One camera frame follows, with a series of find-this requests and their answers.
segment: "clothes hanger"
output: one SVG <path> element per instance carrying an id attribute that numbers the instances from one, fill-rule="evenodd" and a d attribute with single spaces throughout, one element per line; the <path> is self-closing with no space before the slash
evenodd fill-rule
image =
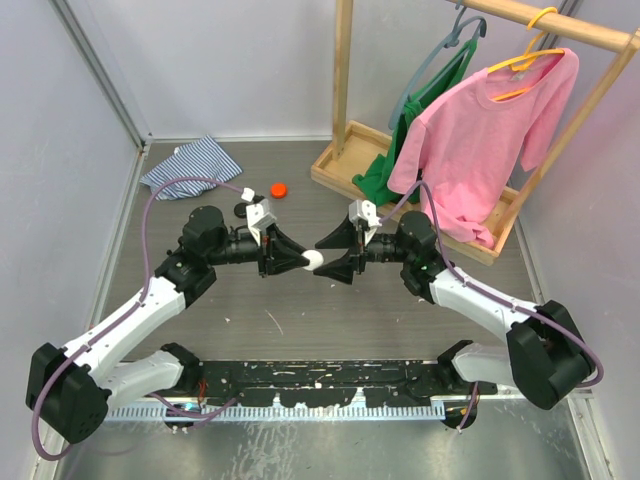
<path id="1" fill-rule="evenodd" d="M 460 6 L 462 4 L 462 1 L 463 0 L 458 0 L 458 3 L 456 4 L 456 10 L 458 10 L 460 8 Z M 484 38 L 485 35 L 487 34 L 487 21 L 484 19 L 484 17 L 475 16 L 475 17 L 471 17 L 468 20 L 465 20 L 464 22 L 460 23 L 460 20 L 462 19 L 463 15 L 464 15 L 464 12 L 466 10 L 467 10 L 467 7 L 463 7 L 462 8 L 462 11 L 458 14 L 458 17 L 456 18 L 456 21 L 453 24 L 453 28 L 451 29 L 451 33 L 449 33 L 449 35 L 447 35 L 433 49 L 433 51 L 424 60 L 424 62 L 422 62 L 422 65 L 420 65 L 420 67 L 418 67 L 418 70 L 416 70 L 416 73 L 413 74 L 413 77 L 411 77 L 411 80 L 409 80 L 409 83 L 407 84 L 406 88 L 404 89 L 404 91 L 400 95 L 400 98 L 396 102 L 396 105 L 393 108 L 393 111 L 391 112 L 391 118 L 389 119 L 389 128 L 391 130 L 394 130 L 396 128 L 396 125 L 398 125 L 398 121 L 400 120 L 400 115 L 402 115 L 402 109 L 404 107 L 404 104 L 407 103 L 407 101 L 409 101 L 411 99 L 411 92 L 414 90 L 416 84 L 418 83 L 420 78 L 422 78 L 422 75 L 427 70 L 427 68 L 429 67 L 429 65 L 433 61 L 433 59 L 438 55 L 438 53 L 440 53 L 440 50 L 442 50 L 443 48 L 450 48 L 450 47 L 457 46 L 458 43 L 460 43 L 459 37 L 460 37 L 460 33 L 462 33 L 462 30 L 464 30 L 464 28 L 467 25 L 469 25 L 469 24 L 471 24 L 471 23 L 473 23 L 475 21 L 478 21 L 478 25 L 476 26 L 476 30 L 473 33 L 472 39 L 473 40 L 477 40 L 478 37 Z M 458 58 L 458 56 L 463 55 L 464 53 L 466 53 L 466 52 L 460 52 L 460 51 L 457 52 L 456 55 L 453 57 L 452 61 L 455 61 Z M 433 79 L 432 82 L 435 83 L 435 82 L 439 81 L 441 75 L 438 75 L 438 77 Z"/>
<path id="2" fill-rule="evenodd" d="M 529 22 L 529 24 L 527 25 L 527 30 L 531 30 L 535 25 L 535 23 L 538 20 L 540 20 L 542 16 L 546 15 L 549 12 L 558 13 L 558 9 L 556 7 L 547 7 L 540 10 L 540 12 L 538 12 L 538 14 L 535 17 L 533 17 Z M 489 67 L 487 69 L 488 73 L 495 72 L 504 67 L 510 67 L 511 70 L 513 70 L 514 72 L 523 72 L 527 70 L 531 66 L 531 64 L 535 62 L 536 59 L 542 55 L 549 55 L 549 54 L 556 54 L 556 53 L 564 55 L 564 50 L 562 50 L 561 48 L 551 48 L 548 50 L 539 50 L 537 52 L 531 52 L 531 49 L 533 48 L 533 46 L 536 43 L 538 43 L 538 41 L 541 40 L 544 36 L 545 36 L 545 32 L 540 32 L 538 35 L 536 35 L 533 38 L 533 40 L 529 42 L 529 45 L 527 46 L 527 49 L 525 50 L 524 54 L 518 57 L 511 58 L 509 60 L 505 60 L 504 62 L 500 62 L 492 67 Z M 502 95 L 493 97 L 492 100 L 495 102 L 499 102 L 501 100 L 507 100 L 509 98 L 516 97 L 518 95 L 526 93 L 530 89 L 531 87 L 520 88 L 513 92 L 508 92 L 508 93 L 504 93 Z"/>

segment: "wooden clothes rack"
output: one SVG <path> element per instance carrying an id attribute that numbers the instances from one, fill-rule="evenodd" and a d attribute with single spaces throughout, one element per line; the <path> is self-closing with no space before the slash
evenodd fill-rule
<path id="1" fill-rule="evenodd" d="M 511 0 L 464 0 L 462 4 L 523 25 L 527 25 L 541 11 L 537 7 Z M 356 199 L 364 198 L 364 195 L 351 179 L 356 174 L 364 174 L 379 153 L 387 153 L 391 137 L 358 122 L 346 122 L 352 17 L 353 0 L 336 0 L 333 141 L 311 167 L 311 177 L 332 190 Z M 484 222 L 495 238 L 493 250 L 475 242 L 459 243 L 445 236 L 444 243 L 447 246 L 486 265 L 491 265 L 498 258 L 526 199 L 640 48 L 640 28 L 629 34 L 558 13 L 544 15 L 536 22 L 535 28 L 609 50 L 617 55 L 571 121 L 557 136 L 547 157 L 529 176 L 522 190 L 505 187 L 498 205 Z M 386 214 L 392 207 L 391 204 L 384 205 L 379 211 Z M 412 208 L 419 207 L 406 204 L 394 218 L 397 220 Z"/>

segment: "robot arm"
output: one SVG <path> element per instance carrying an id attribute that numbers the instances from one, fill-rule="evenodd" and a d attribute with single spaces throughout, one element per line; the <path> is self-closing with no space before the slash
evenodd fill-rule
<path id="1" fill-rule="evenodd" d="M 347 253 L 314 274 L 351 284 L 367 262 L 402 263 L 400 277 L 413 295 L 461 313 L 506 344 L 494 348 L 466 341 L 447 351 L 443 361 L 459 379 L 513 385 L 534 405 L 550 409 L 593 373 L 594 364 L 581 348 L 522 313 L 537 312 L 581 339 L 562 305 L 550 301 L 539 306 L 510 297 L 458 267 L 454 274 L 436 250 L 436 234 L 422 212 L 405 213 L 395 234 L 378 234 L 379 226 L 371 202 L 354 202 L 342 224 L 316 244 L 318 249 L 347 248 Z M 470 288 L 469 282 L 480 288 Z"/>
<path id="2" fill-rule="evenodd" d="M 141 292 L 95 328 L 58 349 L 47 343 L 33 355 L 26 403 L 33 409 L 53 372 L 85 345 L 44 400 L 40 416 L 69 443 L 89 437 L 112 409 L 159 390 L 191 393 L 202 378 L 200 360 L 177 344 L 134 363 L 118 365 L 153 330 L 189 308 L 216 281 L 214 267 L 256 262 L 263 276 L 309 268 L 305 249 L 276 225 L 268 200 L 247 206 L 247 226 L 228 229 L 222 212 L 200 207 L 178 240 L 179 247 L 156 269 L 143 303 L 121 325 L 89 344 L 140 300 Z M 317 262 L 319 254 L 311 255 Z"/>

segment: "orange hanger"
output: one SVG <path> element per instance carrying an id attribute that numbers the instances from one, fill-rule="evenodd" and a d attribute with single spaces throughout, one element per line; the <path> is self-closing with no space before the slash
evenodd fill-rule
<path id="1" fill-rule="evenodd" d="M 529 24 L 527 25 L 527 30 L 531 30 L 535 25 L 535 23 L 542 16 L 546 15 L 549 12 L 558 13 L 558 9 L 556 7 L 547 7 L 540 10 L 538 14 L 535 17 L 533 17 L 529 22 Z M 542 55 L 549 55 L 549 54 L 556 54 L 556 53 L 564 55 L 564 50 L 562 50 L 561 48 L 551 48 L 547 50 L 539 50 L 537 52 L 532 52 L 531 50 L 533 49 L 534 45 L 544 36 L 545 36 L 545 32 L 540 32 L 538 35 L 536 35 L 533 38 L 533 40 L 529 42 L 527 49 L 524 51 L 522 55 L 519 55 L 514 58 L 510 58 L 509 60 L 505 60 L 504 62 L 500 62 L 496 65 L 493 65 L 492 67 L 489 67 L 487 71 L 489 73 L 492 73 L 504 67 L 511 67 L 511 70 L 513 70 L 514 72 L 522 72 L 527 70 L 531 66 L 531 64 L 535 62 L 536 58 L 541 57 Z M 528 90 L 529 88 L 521 88 L 514 92 L 498 95 L 497 97 L 494 97 L 493 100 L 495 101 L 506 100 L 507 98 L 515 97 L 516 95 L 521 95 L 527 92 Z"/>

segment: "green shirt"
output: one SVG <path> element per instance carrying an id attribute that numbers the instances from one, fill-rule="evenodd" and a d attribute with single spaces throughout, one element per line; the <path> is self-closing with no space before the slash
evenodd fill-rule
<path id="1" fill-rule="evenodd" d="M 441 94 L 458 84 L 464 76 L 469 61 L 476 51 L 477 40 L 467 41 L 456 53 L 447 65 L 438 74 L 418 90 L 404 104 L 402 114 L 398 120 L 391 146 L 387 155 L 378 155 L 364 175 L 356 175 L 352 181 L 362 190 L 367 199 L 381 206 L 389 202 L 397 202 L 402 195 L 392 192 L 387 188 L 387 181 L 391 176 L 391 171 L 396 164 L 396 159 L 400 155 L 402 145 L 407 138 L 407 132 L 411 122 L 415 120 L 433 101 Z M 411 203 L 420 202 L 420 192 L 416 190 L 409 198 Z"/>

